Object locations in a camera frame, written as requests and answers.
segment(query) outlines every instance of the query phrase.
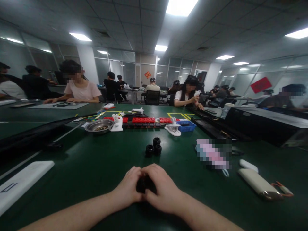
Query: hand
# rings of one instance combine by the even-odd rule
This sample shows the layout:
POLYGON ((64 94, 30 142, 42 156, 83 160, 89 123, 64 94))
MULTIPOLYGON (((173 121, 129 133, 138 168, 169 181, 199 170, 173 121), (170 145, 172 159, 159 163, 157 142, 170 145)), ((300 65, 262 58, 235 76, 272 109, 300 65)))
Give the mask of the hand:
POLYGON ((75 99, 75 98, 69 98, 69 99, 67 100, 67 102, 80 103, 80 102, 82 102, 82 100, 80 100, 80 99, 75 99))
POLYGON ((199 108, 200 110, 204 111, 204 107, 203 107, 202 104, 198 104, 198 105, 197 105, 197 108, 199 108))
POLYGON ((140 167, 132 167, 119 185, 111 192, 115 202, 120 207, 118 208, 119 210, 144 200, 144 195, 136 191, 137 181, 142 175, 140 167))
POLYGON ((199 101, 199 95, 196 95, 196 96, 194 96, 194 97, 192 97, 191 99, 190 99, 190 101, 192 102, 192 103, 194 103, 194 102, 198 102, 199 101))
POLYGON ((185 193, 178 189, 164 169, 156 164, 141 170, 148 174, 156 186, 157 195, 149 189, 145 191, 145 199, 155 208, 171 214, 179 214, 185 202, 185 193))
POLYGON ((43 102, 43 104, 46 104, 46 103, 56 103, 56 102, 58 102, 58 99, 47 99, 47 100, 45 100, 44 102, 43 102))

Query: phone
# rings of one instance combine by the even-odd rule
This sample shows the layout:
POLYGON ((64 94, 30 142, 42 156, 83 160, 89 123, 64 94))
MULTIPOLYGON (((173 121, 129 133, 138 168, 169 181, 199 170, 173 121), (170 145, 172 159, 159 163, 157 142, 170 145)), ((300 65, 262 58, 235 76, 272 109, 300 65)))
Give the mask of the phone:
POLYGON ((24 104, 18 104, 18 105, 12 105, 11 108, 18 108, 18 107, 25 107, 29 105, 34 105, 35 103, 24 103, 24 104))

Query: white power bank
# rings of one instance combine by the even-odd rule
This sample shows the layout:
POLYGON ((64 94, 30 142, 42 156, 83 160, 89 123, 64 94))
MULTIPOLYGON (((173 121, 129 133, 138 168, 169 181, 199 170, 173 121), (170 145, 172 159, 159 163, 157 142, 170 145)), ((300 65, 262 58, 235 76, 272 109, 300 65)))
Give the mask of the white power bank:
POLYGON ((269 201, 283 200, 283 196, 256 171, 241 168, 238 173, 263 199, 269 201))

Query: pink object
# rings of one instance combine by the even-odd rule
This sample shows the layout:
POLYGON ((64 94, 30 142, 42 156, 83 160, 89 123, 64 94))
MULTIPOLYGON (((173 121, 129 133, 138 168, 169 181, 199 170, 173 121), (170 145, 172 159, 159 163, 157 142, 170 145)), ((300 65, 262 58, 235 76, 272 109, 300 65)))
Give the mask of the pink object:
POLYGON ((95 83, 88 82, 85 88, 78 88, 72 81, 66 85, 65 94, 73 95, 75 99, 93 100, 95 96, 102 95, 95 83))

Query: mat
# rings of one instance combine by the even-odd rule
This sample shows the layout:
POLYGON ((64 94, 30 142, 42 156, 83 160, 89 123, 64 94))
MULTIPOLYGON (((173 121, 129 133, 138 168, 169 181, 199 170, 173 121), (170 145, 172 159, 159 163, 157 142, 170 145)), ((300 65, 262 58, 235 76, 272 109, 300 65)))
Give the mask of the mat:
POLYGON ((40 104, 40 105, 35 105, 33 107, 29 108, 35 108, 35 109, 78 109, 81 108, 89 103, 76 103, 76 105, 68 105, 66 107, 56 107, 54 105, 57 105, 58 103, 53 103, 53 104, 40 104))

